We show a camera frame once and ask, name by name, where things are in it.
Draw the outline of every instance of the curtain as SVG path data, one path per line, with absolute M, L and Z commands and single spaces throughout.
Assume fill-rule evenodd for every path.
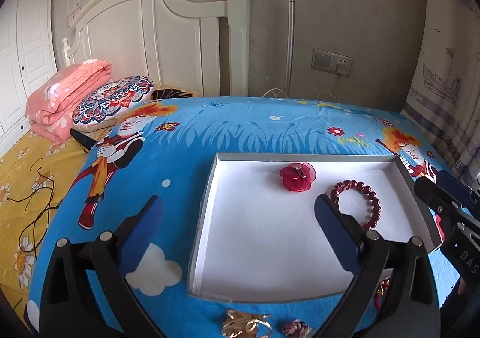
M 427 0 L 417 68 L 402 114 L 466 185 L 480 176 L 480 10 Z

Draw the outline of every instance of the white cable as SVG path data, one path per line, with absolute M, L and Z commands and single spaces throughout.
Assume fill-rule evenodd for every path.
M 333 97 L 336 102 L 338 101 L 338 95 L 340 94 L 340 83 L 342 81 L 343 76 L 342 76 L 342 74 L 337 74 L 337 76 L 338 76 L 337 95 L 334 96 L 333 94 L 331 94 L 329 92 L 320 92 L 315 99 L 316 101 L 318 101 L 318 96 L 323 95 L 323 94 L 327 94 L 327 95 Z
M 333 94 L 328 93 L 328 92 L 320 92 L 320 93 L 317 95 L 317 97 L 316 97 L 315 100 L 318 101 L 318 96 L 320 96 L 320 95 L 322 95 L 322 94 L 327 94 L 327 95 L 329 95 L 329 96 L 332 96 L 335 100 L 337 100 L 337 98 L 336 98 Z
M 283 95 L 285 96 L 285 97 L 282 97 L 283 99 L 288 99 L 289 98 L 283 89 L 280 89 L 280 88 L 277 88 L 277 87 L 268 90 L 262 97 L 276 97 L 276 98 L 278 98 L 278 95 L 281 94 L 281 93 L 283 93 Z

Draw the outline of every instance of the gold jewelry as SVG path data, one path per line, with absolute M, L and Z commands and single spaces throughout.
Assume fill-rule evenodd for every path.
M 269 338 L 272 333 L 272 325 L 265 318 L 270 315 L 252 314 L 235 310 L 226 311 L 227 318 L 222 325 L 222 335 L 229 338 Z M 270 331 L 261 337 L 257 337 L 258 325 L 264 325 Z

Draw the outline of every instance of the metal screw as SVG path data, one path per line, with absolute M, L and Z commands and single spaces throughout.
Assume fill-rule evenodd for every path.
M 420 247 L 423 245 L 423 241 L 420 237 L 412 237 L 412 243 L 417 247 Z
M 375 230 L 368 230 L 367 238 L 371 239 L 372 241 L 377 241 L 380 238 L 380 234 L 378 234 Z
M 57 246 L 58 247 L 63 247 L 67 244 L 67 239 L 66 238 L 60 238 L 58 241 L 57 241 Z
M 106 242 L 112 239 L 112 236 L 113 234 L 111 231 L 104 231 L 102 234 L 100 234 L 100 240 Z

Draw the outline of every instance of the bedpost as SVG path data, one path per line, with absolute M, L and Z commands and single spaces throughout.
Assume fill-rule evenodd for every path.
M 65 66 L 70 66 L 70 58 L 67 56 L 67 51 L 70 50 L 70 46 L 68 45 L 68 38 L 63 38 L 61 41 L 63 43 L 63 58 L 65 59 Z
M 248 96 L 250 0 L 227 0 L 230 34 L 230 94 Z

